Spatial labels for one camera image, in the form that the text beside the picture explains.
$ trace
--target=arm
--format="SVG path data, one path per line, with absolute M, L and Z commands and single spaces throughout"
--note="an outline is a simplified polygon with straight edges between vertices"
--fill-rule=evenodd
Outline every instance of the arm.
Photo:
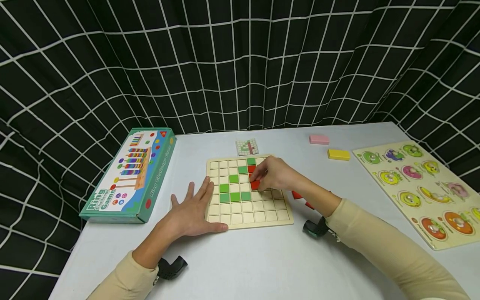
M 395 227 L 316 185 L 273 156 L 252 174 L 266 188 L 295 190 L 327 221 L 340 240 L 392 279 L 408 299 L 468 299 L 453 276 Z
M 194 184 L 190 182 L 187 196 L 181 204 L 172 195 L 170 212 L 134 251 L 120 261 L 88 299 L 143 300 L 153 288 L 158 273 L 157 264 L 171 243 L 181 236 L 226 231 L 227 224 L 204 220 L 213 187 L 213 182 L 207 176 L 196 195 L 193 195 Z

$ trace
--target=left hand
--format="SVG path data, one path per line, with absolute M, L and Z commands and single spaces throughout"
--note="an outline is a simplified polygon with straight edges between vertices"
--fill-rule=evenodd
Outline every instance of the left hand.
M 210 182 L 210 177 L 205 177 L 202 186 L 194 195 L 195 184 L 190 182 L 187 195 L 181 204 L 177 197 L 172 194 L 172 209 L 162 221 L 168 223 L 175 231 L 176 237 L 196 236 L 208 232 L 223 232 L 228 230 L 228 225 L 224 223 L 209 223 L 205 221 L 205 210 L 212 198 L 214 184 Z

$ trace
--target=hand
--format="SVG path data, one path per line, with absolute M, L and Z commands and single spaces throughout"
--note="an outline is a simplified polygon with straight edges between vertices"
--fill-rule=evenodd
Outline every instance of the hand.
M 287 165 L 283 159 L 269 156 L 261 162 L 250 177 L 250 181 L 259 180 L 259 191 L 265 189 L 293 190 L 293 183 L 304 179 L 304 176 Z
M 177 238 L 196 236 L 208 232 L 227 231 L 227 224 L 209 223 L 204 218 L 214 187 L 213 182 L 210 182 L 210 177 L 205 177 L 202 186 L 195 195 L 193 195 L 194 187 L 195 184 L 190 182 L 185 200 L 181 204 L 178 203 L 177 197 L 172 194 L 172 209 L 162 221 L 171 226 L 172 230 L 176 232 Z

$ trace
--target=pink block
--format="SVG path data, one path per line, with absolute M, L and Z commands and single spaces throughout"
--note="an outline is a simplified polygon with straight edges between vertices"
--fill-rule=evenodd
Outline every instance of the pink block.
M 311 134 L 309 137 L 311 144 L 320 144 L 320 145 L 328 145 L 330 144 L 330 139 L 326 135 L 321 134 Z

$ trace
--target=wooden grid board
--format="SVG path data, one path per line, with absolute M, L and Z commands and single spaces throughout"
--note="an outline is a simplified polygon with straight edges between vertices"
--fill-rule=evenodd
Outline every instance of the wooden grid board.
M 228 224 L 229 229 L 293 224 L 293 215 L 281 190 L 258 192 L 250 175 L 268 155 L 241 156 L 207 161 L 214 191 L 205 220 Z
M 480 195 L 416 142 L 353 153 L 432 249 L 480 241 Z

